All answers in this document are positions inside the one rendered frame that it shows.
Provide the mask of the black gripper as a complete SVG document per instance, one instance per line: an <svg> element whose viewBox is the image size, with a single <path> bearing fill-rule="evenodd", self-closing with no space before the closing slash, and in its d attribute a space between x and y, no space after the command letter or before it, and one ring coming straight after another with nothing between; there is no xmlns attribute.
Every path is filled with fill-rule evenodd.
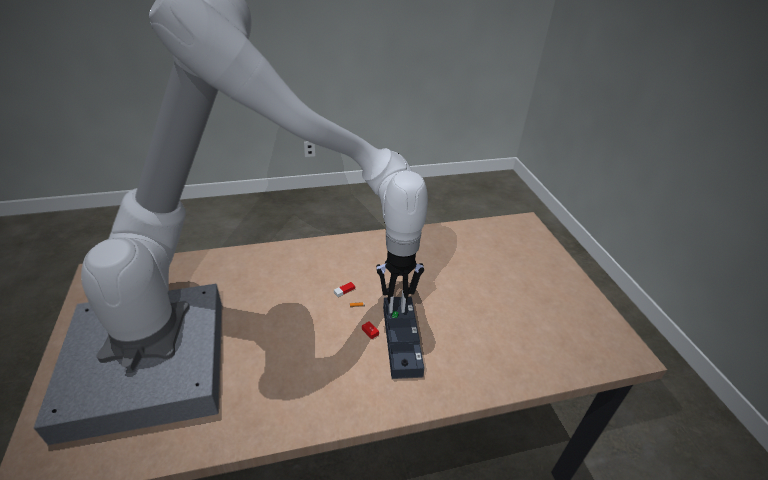
<svg viewBox="0 0 768 480"><path fill-rule="evenodd" d="M381 280L382 293L384 296L388 295L390 313L392 313L393 311L393 299L394 299L393 294L394 294L397 276L403 276L403 290L402 290L402 298L401 298L402 313L405 313L405 303L407 303L407 298L409 297L408 295L409 294L413 295L416 291L420 276L424 272L424 266L422 263L417 264L415 261L415 257L416 257L416 253L411 256L401 257L401 256L393 255L388 251L387 260L385 261L385 264L376 265L377 273L380 276L380 280ZM394 265L397 265L398 267ZM415 271L410 283L410 287L408 288L408 274L414 268L415 268ZM387 269L391 273L389 288L386 288L386 283L384 278L385 269Z"/></svg>

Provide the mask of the dark grey three-compartment bin rack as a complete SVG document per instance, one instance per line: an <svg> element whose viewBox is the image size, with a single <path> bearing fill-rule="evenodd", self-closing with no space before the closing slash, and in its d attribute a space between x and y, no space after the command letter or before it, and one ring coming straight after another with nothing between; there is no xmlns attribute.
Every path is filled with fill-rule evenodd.
<svg viewBox="0 0 768 480"><path fill-rule="evenodd" d="M421 378L424 363L413 301L412 297L407 298L402 313L401 298L393 299L393 311L399 312L398 318L392 318L393 311L389 312L388 297L384 297L383 304L391 379ZM402 365L403 359L408 360L408 365Z"/></svg>

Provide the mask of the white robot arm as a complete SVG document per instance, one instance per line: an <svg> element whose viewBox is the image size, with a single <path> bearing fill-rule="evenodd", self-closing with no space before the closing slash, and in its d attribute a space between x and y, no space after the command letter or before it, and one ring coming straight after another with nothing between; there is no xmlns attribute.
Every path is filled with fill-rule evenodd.
<svg viewBox="0 0 768 480"><path fill-rule="evenodd" d="M387 250L401 257L419 250L428 206L422 176L399 153L377 149L307 107L249 41L245 0L156 0L149 18L174 64L138 188L124 196L109 239L87 253L81 271L86 297L108 332L100 362L122 359L122 371L132 372L141 358L175 354L189 310L186 301L170 303L167 293L186 214L179 200L218 90L355 160L381 200Z"/></svg>

